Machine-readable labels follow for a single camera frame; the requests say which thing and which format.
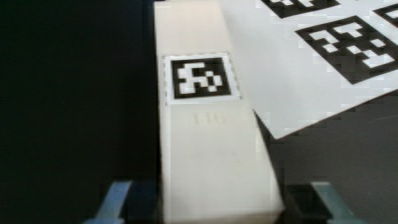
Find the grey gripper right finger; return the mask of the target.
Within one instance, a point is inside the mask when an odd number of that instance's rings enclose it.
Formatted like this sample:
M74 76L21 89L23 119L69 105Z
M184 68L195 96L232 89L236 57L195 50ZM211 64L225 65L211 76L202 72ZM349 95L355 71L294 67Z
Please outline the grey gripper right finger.
M284 187L282 224L362 224L328 182Z

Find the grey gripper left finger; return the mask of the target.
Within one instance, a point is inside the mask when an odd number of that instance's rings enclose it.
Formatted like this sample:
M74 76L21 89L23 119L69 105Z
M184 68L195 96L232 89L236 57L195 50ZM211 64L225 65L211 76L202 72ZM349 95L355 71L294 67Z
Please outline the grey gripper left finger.
M113 181L92 218L81 224L156 224L156 182Z

